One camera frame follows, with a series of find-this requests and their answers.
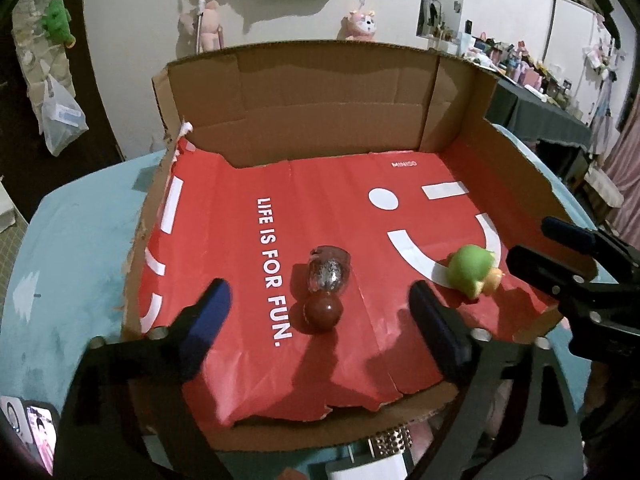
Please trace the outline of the glass bottle brown round cap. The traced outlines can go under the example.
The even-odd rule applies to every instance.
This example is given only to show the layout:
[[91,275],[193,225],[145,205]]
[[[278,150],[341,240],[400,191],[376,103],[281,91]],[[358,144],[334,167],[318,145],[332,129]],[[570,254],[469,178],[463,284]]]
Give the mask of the glass bottle brown round cap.
[[341,296],[350,275],[350,255],[345,249],[323,245],[314,248],[307,264],[308,295],[303,317],[315,333],[334,330],[344,313]]

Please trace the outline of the green duck toy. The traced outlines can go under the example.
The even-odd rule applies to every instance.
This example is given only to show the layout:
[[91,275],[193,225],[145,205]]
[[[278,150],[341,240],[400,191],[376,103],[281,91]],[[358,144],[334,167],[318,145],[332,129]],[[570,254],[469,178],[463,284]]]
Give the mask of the green duck toy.
[[469,300],[491,296],[499,288],[503,272],[495,263],[495,254],[476,245],[465,245],[450,255],[446,277],[450,286]]

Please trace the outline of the smartphone with white case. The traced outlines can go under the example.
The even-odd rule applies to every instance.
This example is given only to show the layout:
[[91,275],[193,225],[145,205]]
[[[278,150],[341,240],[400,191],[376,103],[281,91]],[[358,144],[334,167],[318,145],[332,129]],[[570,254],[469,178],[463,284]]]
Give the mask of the smartphone with white case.
[[11,428],[9,436],[17,437],[21,442],[18,449],[27,452],[32,461],[51,477],[58,440],[58,411],[50,403],[2,396],[1,413],[2,420]]

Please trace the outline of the red Miniso paper sheet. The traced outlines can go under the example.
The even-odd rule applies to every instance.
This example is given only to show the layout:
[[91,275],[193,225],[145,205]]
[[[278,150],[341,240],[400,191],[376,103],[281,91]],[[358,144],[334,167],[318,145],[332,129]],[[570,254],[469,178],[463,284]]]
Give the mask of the red Miniso paper sheet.
[[240,169],[183,140],[144,251],[141,326],[172,322],[214,278],[228,283],[230,312],[184,389],[203,430],[375,412],[442,378],[410,285],[426,281],[510,339],[552,304],[504,262],[537,240],[515,194],[460,142]]

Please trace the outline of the dark cloth covered table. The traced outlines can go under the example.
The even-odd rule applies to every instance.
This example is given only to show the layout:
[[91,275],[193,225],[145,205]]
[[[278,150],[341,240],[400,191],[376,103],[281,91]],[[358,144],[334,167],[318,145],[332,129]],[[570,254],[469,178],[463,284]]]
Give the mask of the dark cloth covered table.
[[544,141],[584,150],[591,145],[592,132],[582,122],[507,80],[498,81],[485,118],[523,142]]

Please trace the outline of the white plastic bag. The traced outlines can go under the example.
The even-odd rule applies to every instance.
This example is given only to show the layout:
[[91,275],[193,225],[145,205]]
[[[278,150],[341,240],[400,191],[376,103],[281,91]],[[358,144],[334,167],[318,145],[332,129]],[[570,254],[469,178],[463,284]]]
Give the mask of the white plastic bag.
[[51,75],[44,82],[41,129],[53,156],[61,154],[89,130],[86,115],[75,98]]

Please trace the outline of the brown cardboard box tray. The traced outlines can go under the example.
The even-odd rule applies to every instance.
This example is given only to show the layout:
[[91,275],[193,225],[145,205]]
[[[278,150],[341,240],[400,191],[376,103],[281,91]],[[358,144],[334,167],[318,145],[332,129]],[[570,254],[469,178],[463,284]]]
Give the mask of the brown cardboard box tray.
[[[169,144],[146,194],[129,256],[125,338],[140,339],[150,331],[141,326],[139,302],[144,251],[183,140],[240,169],[370,153],[440,154],[460,142],[495,170],[536,223],[540,240],[513,246],[527,246],[577,270],[596,265],[542,234],[543,218],[566,219],[567,211],[546,177],[485,118],[496,84],[474,64],[380,42],[251,44],[168,64],[153,88]],[[510,339],[492,336],[529,342],[548,332],[560,317],[550,299],[551,306]],[[181,386],[136,380],[131,391],[142,426],[182,442],[202,434],[214,450],[227,452],[293,451],[360,440],[425,417],[456,393],[440,378],[375,412],[342,408],[315,422],[252,417],[206,431],[184,395],[193,379]]]

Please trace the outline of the pink bear plush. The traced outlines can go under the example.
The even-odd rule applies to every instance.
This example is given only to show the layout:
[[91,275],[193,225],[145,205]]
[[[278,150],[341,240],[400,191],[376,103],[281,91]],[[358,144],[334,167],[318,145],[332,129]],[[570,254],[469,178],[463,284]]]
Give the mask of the pink bear plush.
[[376,34],[374,11],[350,11],[344,18],[344,39],[373,42]]

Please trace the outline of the pink plush left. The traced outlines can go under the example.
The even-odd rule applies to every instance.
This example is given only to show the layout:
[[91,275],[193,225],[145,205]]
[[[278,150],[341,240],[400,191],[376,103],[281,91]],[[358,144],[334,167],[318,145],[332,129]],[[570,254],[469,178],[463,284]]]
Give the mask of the pink plush left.
[[201,54],[221,50],[224,47],[224,30],[216,0],[198,0],[198,5],[180,16],[184,30],[194,38],[194,53]]

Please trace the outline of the green frog plush hanging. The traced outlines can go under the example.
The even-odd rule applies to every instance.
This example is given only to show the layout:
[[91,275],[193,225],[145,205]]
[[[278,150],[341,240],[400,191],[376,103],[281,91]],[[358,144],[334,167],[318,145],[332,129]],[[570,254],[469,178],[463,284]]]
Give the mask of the green frog plush hanging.
[[72,17],[63,0],[51,0],[41,18],[41,26],[46,37],[54,44],[62,44],[66,49],[76,44],[76,38],[70,31]]

